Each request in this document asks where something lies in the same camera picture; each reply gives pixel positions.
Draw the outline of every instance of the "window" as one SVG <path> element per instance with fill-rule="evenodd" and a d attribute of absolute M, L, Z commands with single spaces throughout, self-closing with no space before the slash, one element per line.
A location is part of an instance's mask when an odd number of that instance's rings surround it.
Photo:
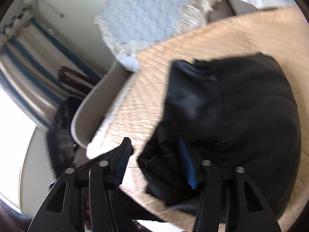
<path fill-rule="evenodd" d="M 0 193 L 17 207 L 20 174 L 35 127 L 0 88 Z"/>

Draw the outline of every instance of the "dark bag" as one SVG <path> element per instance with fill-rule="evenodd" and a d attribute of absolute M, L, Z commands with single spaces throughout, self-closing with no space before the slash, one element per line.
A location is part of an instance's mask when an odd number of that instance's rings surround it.
<path fill-rule="evenodd" d="M 195 214 L 199 169 L 194 187 L 180 159 L 183 141 L 199 163 L 243 167 L 276 217 L 284 212 L 299 167 L 301 134 L 292 89 L 273 58 L 172 63 L 163 118 L 138 164 L 147 193 Z"/>
<path fill-rule="evenodd" d="M 64 101 L 46 134 L 49 155 L 57 178 L 68 167 L 74 166 L 74 155 L 78 146 L 71 135 L 71 123 L 81 103 L 82 101 L 75 97 Z"/>

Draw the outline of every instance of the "blue striped fabric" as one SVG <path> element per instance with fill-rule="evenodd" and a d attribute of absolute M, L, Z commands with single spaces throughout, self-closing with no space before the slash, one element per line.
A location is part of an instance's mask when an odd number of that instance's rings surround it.
<path fill-rule="evenodd" d="M 14 46 L 20 53 L 22 53 L 22 55 L 29 60 L 29 62 L 39 71 L 41 72 L 47 79 L 49 79 L 50 81 L 52 81 L 53 83 L 55 83 L 56 85 L 58 85 L 61 89 L 65 90 L 66 92 L 80 97 L 80 98 L 84 98 L 83 95 L 79 94 L 78 92 L 75 92 L 73 90 L 69 90 L 67 89 L 65 86 L 63 86 L 61 84 L 61 82 L 59 80 L 57 80 L 47 69 L 45 69 L 38 61 L 36 61 L 34 59 L 34 57 L 25 49 L 25 47 L 19 43 L 19 41 L 16 39 L 16 37 L 12 37 L 10 39 L 10 43 L 12 44 L 12 46 Z"/>
<path fill-rule="evenodd" d="M 29 111 L 30 114 L 32 114 L 38 122 L 40 122 L 46 128 L 49 127 L 49 124 L 41 116 L 39 116 L 35 110 L 32 109 L 32 107 L 27 103 L 27 101 L 21 95 L 19 95 L 19 93 L 10 84 L 10 82 L 7 80 L 7 78 L 2 73 L 1 70 L 0 70 L 0 82 L 1 82 L 1 85 L 5 88 L 5 90 L 11 93 L 12 95 L 14 95 L 16 99 L 22 104 L 22 106 L 25 109 L 27 109 L 27 111 Z"/>
<path fill-rule="evenodd" d="M 40 83 L 31 73 L 27 70 L 26 67 L 13 55 L 13 53 L 6 47 L 3 47 L 3 53 L 6 54 L 13 64 L 18 68 L 18 70 L 24 74 L 37 88 L 39 88 L 46 96 L 48 96 L 54 102 L 61 104 L 63 102 L 58 96 L 56 96 L 52 91 L 47 89 L 44 85 Z"/>
<path fill-rule="evenodd" d="M 95 73 L 90 67 L 88 67 L 83 61 L 81 61 L 73 52 L 60 43 L 54 36 L 50 35 L 33 17 L 31 18 L 32 24 L 48 39 L 53 45 L 61 51 L 68 59 L 70 59 L 80 70 L 82 70 L 88 77 L 90 77 L 95 83 L 101 80 L 101 77 Z"/>

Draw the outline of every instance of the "metal pin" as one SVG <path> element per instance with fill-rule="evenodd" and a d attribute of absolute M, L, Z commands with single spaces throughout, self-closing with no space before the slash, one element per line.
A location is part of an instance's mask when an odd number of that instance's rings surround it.
<path fill-rule="evenodd" d="M 73 173 L 74 172 L 74 168 L 72 168 L 72 167 L 69 167 L 69 168 L 67 168 L 66 169 L 66 171 L 65 171 L 67 174 L 71 174 L 71 173 Z"/>
<path fill-rule="evenodd" d="M 102 161 L 99 162 L 98 165 L 100 167 L 106 167 L 108 164 L 109 164 L 109 162 L 107 160 L 102 160 Z"/>
<path fill-rule="evenodd" d="M 244 173 L 245 172 L 243 167 L 236 167 L 236 171 L 239 172 L 239 173 Z"/>
<path fill-rule="evenodd" d="M 210 166 L 210 165 L 211 165 L 211 161 L 205 159 L 205 160 L 203 160 L 203 165 L 204 165 L 204 166 Z"/>

